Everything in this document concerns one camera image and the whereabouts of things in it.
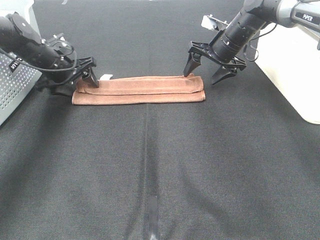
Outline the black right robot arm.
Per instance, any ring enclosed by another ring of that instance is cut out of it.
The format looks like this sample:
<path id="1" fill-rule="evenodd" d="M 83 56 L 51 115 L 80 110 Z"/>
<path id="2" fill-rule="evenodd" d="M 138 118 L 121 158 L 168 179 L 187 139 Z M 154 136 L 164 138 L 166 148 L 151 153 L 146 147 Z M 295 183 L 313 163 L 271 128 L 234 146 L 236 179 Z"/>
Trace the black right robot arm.
<path id="1" fill-rule="evenodd" d="M 212 15 L 205 15 L 202 26 L 216 30 L 217 34 L 209 43 L 190 43 L 188 60 L 183 70 L 187 77 L 201 65 L 201 57 L 219 64 L 212 76 L 212 84 L 231 78 L 244 70 L 246 62 L 237 57 L 240 51 L 253 40 L 256 33 L 274 23 L 286 28 L 297 25 L 313 31 L 320 30 L 320 2 L 318 0 L 246 0 L 242 9 L 230 23 Z"/>

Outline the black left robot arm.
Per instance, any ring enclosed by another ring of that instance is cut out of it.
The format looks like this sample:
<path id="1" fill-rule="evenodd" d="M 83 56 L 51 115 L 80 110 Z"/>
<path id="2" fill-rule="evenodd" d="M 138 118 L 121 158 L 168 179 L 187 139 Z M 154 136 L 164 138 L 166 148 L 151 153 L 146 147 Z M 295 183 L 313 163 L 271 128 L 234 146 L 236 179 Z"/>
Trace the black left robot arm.
<path id="1" fill-rule="evenodd" d="M 78 58 L 63 33 L 45 40 L 17 12 L 0 18 L 0 52 L 16 55 L 14 61 L 42 73 L 35 83 L 41 91 L 49 89 L 52 95 L 72 96 L 79 80 L 94 88 L 99 81 L 93 73 L 93 57 Z"/>

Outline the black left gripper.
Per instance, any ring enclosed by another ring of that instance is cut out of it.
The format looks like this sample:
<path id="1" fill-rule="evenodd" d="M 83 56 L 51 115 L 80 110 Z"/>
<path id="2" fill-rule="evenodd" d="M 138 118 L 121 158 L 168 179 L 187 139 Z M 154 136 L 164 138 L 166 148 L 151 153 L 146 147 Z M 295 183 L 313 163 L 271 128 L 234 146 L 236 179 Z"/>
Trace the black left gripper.
<path id="1" fill-rule="evenodd" d="M 34 87 L 38 91 L 49 89 L 54 96 L 71 97 L 76 90 L 76 84 L 82 80 L 94 88 L 99 87 L 99 81 L 93 72 L 96 67 L 93 57 L 80 58 L 76 61 L 75 68 L 68 71 L 43 73 Z"/>

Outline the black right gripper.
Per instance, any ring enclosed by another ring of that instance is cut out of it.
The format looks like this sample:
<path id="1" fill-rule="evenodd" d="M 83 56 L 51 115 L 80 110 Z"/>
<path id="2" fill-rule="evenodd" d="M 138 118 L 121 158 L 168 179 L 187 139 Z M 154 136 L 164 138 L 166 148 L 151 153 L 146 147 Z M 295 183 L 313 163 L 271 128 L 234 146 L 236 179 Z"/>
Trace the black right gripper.
<path id="1" fill-rule="evenodd" d="M 232 57 L 227 54 L 225 61 L 221 56 L 218 56 L 209 43 L 191 41 L 188 53 L 188 60 L 183 70 L 183 75 L 185 77 L 189 76 L 194 69 L 201 65 L 201 57 L 206 57 L 221 66 L 211 78 L 212 85 L 215 85 L 224 79 L 236 76 L 238 69 L 242 71 L 247 67 L 244 60 L 233 54 Z"/>

